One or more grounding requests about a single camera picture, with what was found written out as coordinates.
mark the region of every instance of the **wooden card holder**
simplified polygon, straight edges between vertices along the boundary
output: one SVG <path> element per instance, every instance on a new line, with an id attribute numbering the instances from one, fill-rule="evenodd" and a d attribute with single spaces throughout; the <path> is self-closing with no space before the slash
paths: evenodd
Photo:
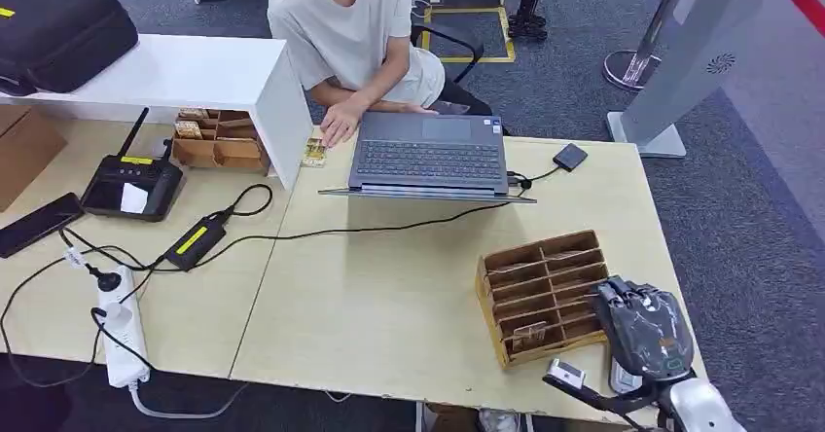
<path id="1" fill-rule="evenodd" d="M 588 298 L 607 276 L 593 231 L 480 258 L 476 292 L 501 366 L 603 342 Z"/>
<path id="2" fill-rule="evenodd" d="M 191 167 L 226 167 L 247 170 L 269 169 L 267 150 L 249 114 L 222 110 L 216 117 L 197 119 L 202 139 L 172 139 L 172 156 Z"/>

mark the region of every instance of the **laptop touchpad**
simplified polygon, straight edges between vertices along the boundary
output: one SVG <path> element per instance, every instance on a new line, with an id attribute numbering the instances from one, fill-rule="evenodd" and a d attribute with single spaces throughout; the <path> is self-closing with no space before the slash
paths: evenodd
<path id="1" fill-rule="evenodd" d="M 468 140 L 472 133 L 466 119 L 438 119 L 436 116 L 424 120 L 422 135 L 430 140 Z"/>

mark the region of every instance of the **laptop hinge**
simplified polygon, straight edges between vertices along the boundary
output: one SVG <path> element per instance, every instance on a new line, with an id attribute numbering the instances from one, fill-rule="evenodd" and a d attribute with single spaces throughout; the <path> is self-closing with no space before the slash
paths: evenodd
<path id="1" fill-rule="evenodd" d="M 403 192 L 406 194 L 453 194 L 460 196 L 495 196 L 495 191 L 488 188 L 459 189 L 453 187 L 416 187 L 416 186 L 388 186 L 380 184 L 362 184 L 361 190 L 365 192 Z"/>

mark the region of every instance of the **yellow label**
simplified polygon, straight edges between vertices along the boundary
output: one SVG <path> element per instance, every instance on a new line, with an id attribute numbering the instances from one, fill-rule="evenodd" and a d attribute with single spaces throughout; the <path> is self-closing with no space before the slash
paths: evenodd
<path id="1" fill-rule="evenodd" d="M 187 241 L 184 242 L 183 245 L 178 247 L 178 250 L 176 250 L 175 253 L 178 255 L 183 255 L 184 252 L 186 252 L 187 250 L 189 250 L 190 247 L 192 247 L 192 244 L 194 244 L 196 240 L 200 239 L 203 233 L 206 233 L 205 226 L 201 226 L 199 230 L 195 231 L 195 233 L 192 234 L 192 237 L 187 239 Z"/>
<path id="2" fill-rule="evenodd" d="M 131 162 L 134 164 L 152 164 L 152 160 L 148 158 L 137 158 L 137 157 L 121 157 L 121 162 Z"/>

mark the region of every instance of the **man's hand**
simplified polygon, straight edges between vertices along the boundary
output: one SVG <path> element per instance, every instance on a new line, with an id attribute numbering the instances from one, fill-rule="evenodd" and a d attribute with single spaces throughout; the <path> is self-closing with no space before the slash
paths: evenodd
<path id="1" fill-rule="evenodd" d="M 330 106 L 327 115 L 324 116 L 324 121 L 321 123 L 321 131 L 324 132 L 321 145 L 334 147 L 339 142 L 349 140 L 352 134 L 355 133 L 355 129 L 358 127 L 361 116 L 364 115 L 365 111 L 367 111 L 367 107 L 353 101 L 352 98 Z"/>

